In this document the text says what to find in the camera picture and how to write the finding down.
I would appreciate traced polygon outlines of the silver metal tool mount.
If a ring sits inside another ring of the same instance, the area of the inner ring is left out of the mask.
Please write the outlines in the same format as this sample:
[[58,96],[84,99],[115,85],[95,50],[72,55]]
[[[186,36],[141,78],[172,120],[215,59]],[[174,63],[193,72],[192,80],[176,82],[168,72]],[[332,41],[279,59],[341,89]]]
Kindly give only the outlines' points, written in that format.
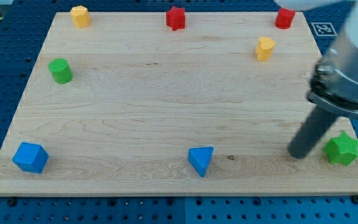
[[310,120],[358,120],[358,47],[348,38],[336,39],[316,63],[310,88],[307,99],[316,105]]

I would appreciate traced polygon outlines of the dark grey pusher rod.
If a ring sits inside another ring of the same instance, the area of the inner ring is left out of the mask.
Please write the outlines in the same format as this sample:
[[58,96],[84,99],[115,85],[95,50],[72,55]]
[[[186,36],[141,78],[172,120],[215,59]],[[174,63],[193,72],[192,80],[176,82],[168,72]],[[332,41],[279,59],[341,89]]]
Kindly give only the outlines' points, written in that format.
[[304,159],[337,119],[338,115],[315,106],[289,143],[290,155]]

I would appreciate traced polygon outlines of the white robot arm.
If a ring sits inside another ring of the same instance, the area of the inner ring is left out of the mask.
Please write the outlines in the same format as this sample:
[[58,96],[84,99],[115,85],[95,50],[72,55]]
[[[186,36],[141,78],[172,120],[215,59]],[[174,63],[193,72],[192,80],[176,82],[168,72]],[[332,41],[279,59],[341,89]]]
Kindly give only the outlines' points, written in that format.
[[358,1],[313,70],[308,101],[316,106],[288,145],[302,159],[338,117],[358,120]]

